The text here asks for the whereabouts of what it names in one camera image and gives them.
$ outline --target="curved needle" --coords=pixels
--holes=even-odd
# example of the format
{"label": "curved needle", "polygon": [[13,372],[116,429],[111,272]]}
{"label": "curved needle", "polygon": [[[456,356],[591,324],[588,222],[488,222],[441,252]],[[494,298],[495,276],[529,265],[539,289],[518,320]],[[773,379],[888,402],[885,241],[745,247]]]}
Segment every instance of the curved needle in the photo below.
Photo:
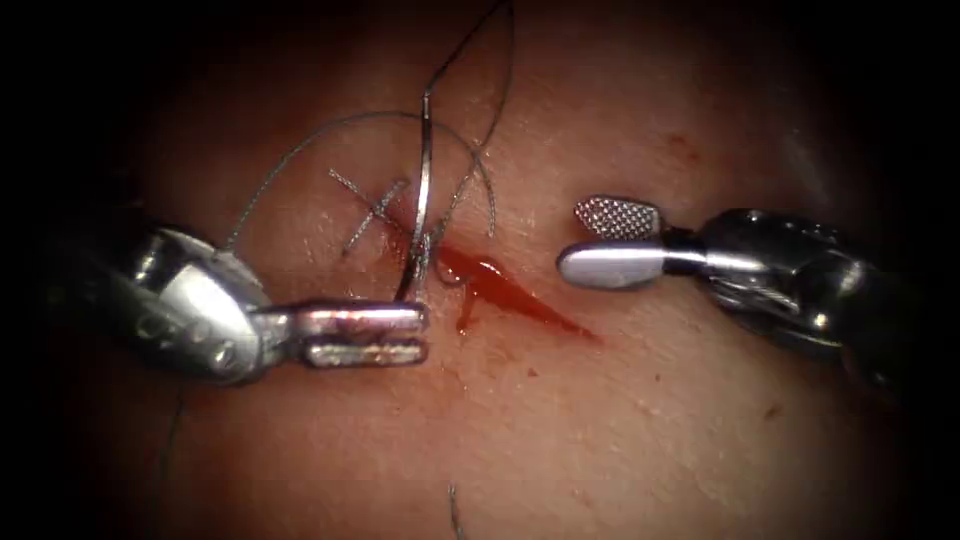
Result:
{"label": "curved needle", "polygon": [[407,251],[407,261],[400,276],[400,285],[394,300],[403,301],[410,291],[410,286],[416,281],[417,288],[423,280],[421,268],[429,261],[421,258],[428,257],[423,249],[423,228],[427,222],[427,201],[430,197],[430,166],[433,159],[433,120],[430,117],[430,92],[433,90],[433,81],[423,92],[422,109],[420,112],[421,148],[420,148],[420,187],[417,190],[417,216],[413,222],[413,236],[410,238],[410,249]]}

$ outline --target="skin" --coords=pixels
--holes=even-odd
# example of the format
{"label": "skin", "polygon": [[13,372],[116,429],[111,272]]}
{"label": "skin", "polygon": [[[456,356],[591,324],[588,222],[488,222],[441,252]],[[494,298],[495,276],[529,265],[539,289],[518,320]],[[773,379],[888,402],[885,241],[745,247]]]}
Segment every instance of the skin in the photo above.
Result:
{"label": "skin", "polygon": [[[432,9],[429,24],[380,8],[192,51],[195,69],[145,109],[120,154],[146,210],[222,243],[262,176],[316,126],[416,111],[424,81],[485,7]],[[426,364],[285,365],[239,389],[187,383],[161,482],[181,382],[97,342],[98,367],[60,388],[77,455],[94,460],[78,481],[110,486],[88,501],[88,519],[172,538],[453,538],[455,483],[474,539],[893,530],[899,421],[840,370],[742,331],[689,280],[603,294],[554,270],[556,254],[586,238],[573,202],[594,192],[653,201],[690,227],[757,206],[871,230],[868,169],[792,44],[749,17],[708,19],[516,8],[514,84],[482,154],[496,235],[485,236],[477,183],[444,242],[495,257],[602,343],[482,300],[461,336],[464,291],[431,277]],[[468,140],[483,136],[501,88],[503,20],[436,93],[435,117]],[[416,178],[418,134],[410,121],[358,123],[291,163],[237,244],[274,301],[392,295],[400,266],[385,226],[340,257],[366,209],[326,171],[379,198]],[[431,220],[468,163],[443,135],[435,155]]]}

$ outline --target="wound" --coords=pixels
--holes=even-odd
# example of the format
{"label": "wound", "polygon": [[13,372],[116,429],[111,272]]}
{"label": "wound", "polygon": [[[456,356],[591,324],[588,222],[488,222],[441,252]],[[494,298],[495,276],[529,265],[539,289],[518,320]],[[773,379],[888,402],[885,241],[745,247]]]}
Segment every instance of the wound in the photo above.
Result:
{"label": "wound", "polygon": [[477,300],[483,300],[506,312],[522,315],[568,334],[600,341],[596,334],[566,318],[521,287],[502,270],[502,265],[495,259],[485,255],[468,255],[447,246],[440,246],[434,253],[441,264],[466,283],[463,306],[457,319],[457,331],[461,334],[466,334],[475,322],[472,318],[473,308]]}

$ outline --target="blood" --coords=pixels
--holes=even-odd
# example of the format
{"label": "blood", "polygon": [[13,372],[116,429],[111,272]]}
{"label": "blood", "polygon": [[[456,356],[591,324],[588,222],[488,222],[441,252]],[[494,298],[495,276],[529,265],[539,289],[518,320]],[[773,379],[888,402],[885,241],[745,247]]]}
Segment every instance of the blood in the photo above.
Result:
{"label": "blood", "polygon": [[548,326],[591,341],[600,341],[593,332],[564,317],[521,287],[495,259],[473,256],[448,246],[437,248],[440,263],[466,283],[463,306],[457,319],[457,331],[465,334],[474,322],[471,318],[478,299],[508,312],[523,315]]}

